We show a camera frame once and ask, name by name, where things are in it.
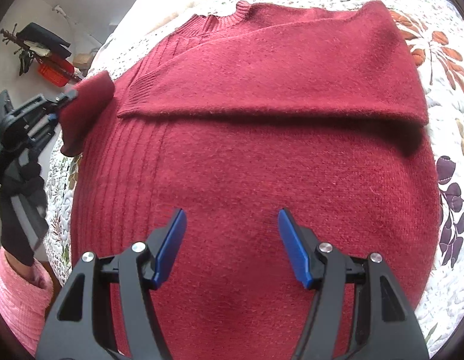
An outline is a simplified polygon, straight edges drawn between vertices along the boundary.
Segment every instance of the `quilted blanket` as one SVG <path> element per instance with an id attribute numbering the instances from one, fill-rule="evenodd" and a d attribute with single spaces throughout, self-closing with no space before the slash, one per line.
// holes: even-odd
<path id="1" fill-rule="evenodd" d="M 192 14 L 229 15 L 238 0 L 206 0 L 135 42 L 112 35 L 90 74 L 108 70 L 113 79 L 132 67 L 163 37 Z M 358 9 L 369 0 L 247 0 L 328 10 Z M 444 344 L 464 315 L 464 21 L 446 0 L 382 0 L 401 30 L 427 99 L 428 133 L 440 192 L 441 226 L 435 261 L 416 316 L 431 355 Z M 107 52 L 110 47 L 114 52 Z M 51 265 L 61 282 L 71 271 L 70 212 L 80 156 L 60 154 L 58 139 L 51 157 L 46 190 L 50 231 L 45 240 Z"/>

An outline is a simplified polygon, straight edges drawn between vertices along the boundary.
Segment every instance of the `sweater collar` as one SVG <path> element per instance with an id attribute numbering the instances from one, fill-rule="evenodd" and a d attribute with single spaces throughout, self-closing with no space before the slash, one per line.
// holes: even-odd
<path id="1" fill-rule="evenodd" d="M 247 18 L 252 4 L 241 0 L 235 7 L 235 12 L 228 16 L 204 16 L 194 14 L 183 26 L 178 28 L 175 33 L 180 33 L 185 37 L 192 37 L 229 28 Z"/>

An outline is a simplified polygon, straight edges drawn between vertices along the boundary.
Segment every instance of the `coat rack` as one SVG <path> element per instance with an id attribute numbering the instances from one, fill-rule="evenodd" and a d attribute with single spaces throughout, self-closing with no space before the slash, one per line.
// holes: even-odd
<path id="1" fill-rule="evenodd" d="M 77 74 L 66 71 L 59 64 L 54 62 L 50 57 L 38 55 L 33 50 L 31 50 L 30 47 L 26 45 L 23 41 L 17 39 L 17 37 L 14 35 L 16 26 L 17 24 L 14 26 L 14 30 L 12 31 L 12 33 L 4 30 L 3 28 L 0 30 L 1 35 L 4 37 L 4 39 L 2 40 L 3 42 L 5 42 L 6 44 L 8 44 L 9 42 L 13 42 L 20 47 L 20 49 L 15 51 L 14 54 L 17 54 L 17 52 L 19 52 L 20 50 L 25 50 L 31 53 L 33 59 L 35 59 L 39 64 L 44 64 L 50 67 L 51 69 L 54 69 L 54 71 L 68 78 L 69 81 L 72 81 L 73 83 L 78 83 L 79 81 L 82 81 L 82 78 L 79 77 Z"/>

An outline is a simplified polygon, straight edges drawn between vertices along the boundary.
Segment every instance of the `gloved hand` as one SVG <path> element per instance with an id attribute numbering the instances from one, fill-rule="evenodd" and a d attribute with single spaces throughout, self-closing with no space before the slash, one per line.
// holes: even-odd
<path id="1" fill-rule="evenodd" d="M 0 242 L 3 248 L 22 264 L 32 266 L 34 251 L 29 245 L 10 198 L 19 194 L 28 197 L 31 204 L 38 208 L 45 222 L 47 196 L 44 191 L 44 180 L 40 176 L 41 166 L 38 162 L 33 161 L 22 166 L 19 173 L 23 182 L 5 175 L 0 187 L 0 220 L 2 222 Z"/>

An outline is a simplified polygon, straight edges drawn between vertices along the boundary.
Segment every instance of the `sweater sleeve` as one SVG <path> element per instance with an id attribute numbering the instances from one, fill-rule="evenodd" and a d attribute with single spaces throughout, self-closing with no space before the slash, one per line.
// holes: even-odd
<path id="1" fill-rule="evenodd" d="M 21 278 L 0 250 L 0 314 L 20 343 L 34 356 L 52 299 L 53 284 L 46 269 L 34 261 L 34 281 Z"/>

